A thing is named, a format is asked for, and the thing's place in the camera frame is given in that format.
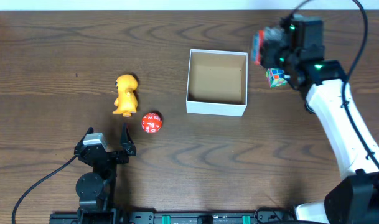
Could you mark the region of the white cardboard box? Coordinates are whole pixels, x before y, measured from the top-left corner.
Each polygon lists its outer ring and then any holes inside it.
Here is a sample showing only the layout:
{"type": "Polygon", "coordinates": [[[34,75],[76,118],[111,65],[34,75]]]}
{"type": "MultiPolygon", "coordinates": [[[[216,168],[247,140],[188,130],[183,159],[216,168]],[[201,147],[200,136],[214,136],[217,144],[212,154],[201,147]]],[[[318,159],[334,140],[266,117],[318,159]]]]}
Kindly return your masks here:
{"type": "Polygon", "coordinates": [[[246,52],[190,51],[186,112],[241,117],[247,107],[247,90],[246,52]]]}

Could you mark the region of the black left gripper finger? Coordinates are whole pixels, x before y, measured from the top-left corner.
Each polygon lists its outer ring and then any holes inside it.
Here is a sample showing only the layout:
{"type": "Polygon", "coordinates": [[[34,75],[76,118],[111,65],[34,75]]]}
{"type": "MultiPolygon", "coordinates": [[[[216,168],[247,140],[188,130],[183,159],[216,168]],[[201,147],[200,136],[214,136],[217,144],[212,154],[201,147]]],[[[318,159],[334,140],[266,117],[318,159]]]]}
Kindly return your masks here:
{"type": "Polygon", "coordinates": [[[89,127],[86,131],[86,133],[84,134],[84,136],[81,138],[81,140],[78,142],[78,145],[79,146],[82,146],[83,145],[83,141],[86,137],[87,134],[92,134],[93,133],[93,127],[89,127]]]}
{"type": "Polygon", "coordinates": [[[127,123],[123,124],[119,144],[122,147],[122,149],[124,151],[126,151],[128,156],[135,156],[136,155],[136,146],[135,146],[133,140],[131,139],[131,136],[129,135],[127,123]]]}

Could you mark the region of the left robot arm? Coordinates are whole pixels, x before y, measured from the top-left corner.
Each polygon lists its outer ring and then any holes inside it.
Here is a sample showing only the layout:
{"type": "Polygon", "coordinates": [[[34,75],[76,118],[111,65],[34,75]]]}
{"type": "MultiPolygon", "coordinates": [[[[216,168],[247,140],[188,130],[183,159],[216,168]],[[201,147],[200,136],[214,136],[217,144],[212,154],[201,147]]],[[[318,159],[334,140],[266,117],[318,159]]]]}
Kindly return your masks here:
{"type": "Polygon", "coordinates": [[[92,167],[92,171],[82,175],[76,183],[79,196],[79,223],[128,223],[128,214],[114,206],[114,192],[117,165],[129,162],[136,155],[136,146],[123,124],[119,145],[120,151],[106,150],[107,143],[102,133],[88,128],[84,137],[77,143],[74,155],[79,161],[92,167]]]}

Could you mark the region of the red toy robot car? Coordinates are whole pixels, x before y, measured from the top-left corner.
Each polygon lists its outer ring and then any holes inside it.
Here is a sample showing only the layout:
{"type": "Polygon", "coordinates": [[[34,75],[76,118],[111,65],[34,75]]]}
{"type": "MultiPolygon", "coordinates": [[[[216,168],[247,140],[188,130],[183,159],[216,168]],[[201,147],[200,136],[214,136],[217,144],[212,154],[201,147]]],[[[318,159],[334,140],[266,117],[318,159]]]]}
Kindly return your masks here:
{"type": "Polygon", "coordinates": [[[254,36],[252,41],[252,48],[251,48],[251,59],[254,64],[260,65],[261,64],[261,47],[263,45],[264,41],[264,30],[259,30],[254,36]]]}

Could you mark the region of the colourful puzzle cube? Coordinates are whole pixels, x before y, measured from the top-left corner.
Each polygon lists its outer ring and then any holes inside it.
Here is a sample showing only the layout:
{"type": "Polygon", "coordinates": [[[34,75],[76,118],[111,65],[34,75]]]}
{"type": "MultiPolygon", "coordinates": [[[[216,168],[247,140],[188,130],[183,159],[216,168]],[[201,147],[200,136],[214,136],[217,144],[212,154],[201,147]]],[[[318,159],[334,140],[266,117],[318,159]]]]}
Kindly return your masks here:
{"type": "Polygon", "coordinates": [[[275,88],[277,86],[283,86],[287,84],[287,81],[285,80],[284,71],[281,69],[277,69],[277,68],[267,69],[266,78],[271,88],[275,88]]]}

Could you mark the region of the orange dinosaur toy figure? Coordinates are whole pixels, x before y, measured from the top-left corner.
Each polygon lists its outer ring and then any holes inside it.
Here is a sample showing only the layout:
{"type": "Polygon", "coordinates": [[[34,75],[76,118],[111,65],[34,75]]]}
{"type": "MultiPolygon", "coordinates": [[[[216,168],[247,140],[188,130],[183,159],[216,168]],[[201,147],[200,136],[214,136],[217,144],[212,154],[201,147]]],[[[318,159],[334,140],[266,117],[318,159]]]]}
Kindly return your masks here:
{"type": "Polygon", "coordinates": [[[130,74],[125,74],[116,79],[118,97],[114,105],[117,107],[112,113],[121,114],[123,117],[131,117],[137,112],[138,100],[134,91],[138,87],[138,81],[130,74]]]}

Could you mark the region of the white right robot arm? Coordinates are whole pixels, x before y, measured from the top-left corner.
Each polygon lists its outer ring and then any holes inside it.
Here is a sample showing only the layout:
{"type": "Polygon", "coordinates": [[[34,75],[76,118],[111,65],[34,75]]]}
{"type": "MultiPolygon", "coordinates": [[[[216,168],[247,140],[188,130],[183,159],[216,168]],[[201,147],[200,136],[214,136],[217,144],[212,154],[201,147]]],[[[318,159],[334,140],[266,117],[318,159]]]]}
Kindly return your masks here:
{"type": "Polygon", "coordinates": [[[264,68],[283,70],[302,93],[336,157],[340,183],[320,202],[295,207],[302,223],[379,223],[379,146],[352,99],[347,74],[324,58],[322,25],[266,27],[253,39],[252,57],[264,68]]]}

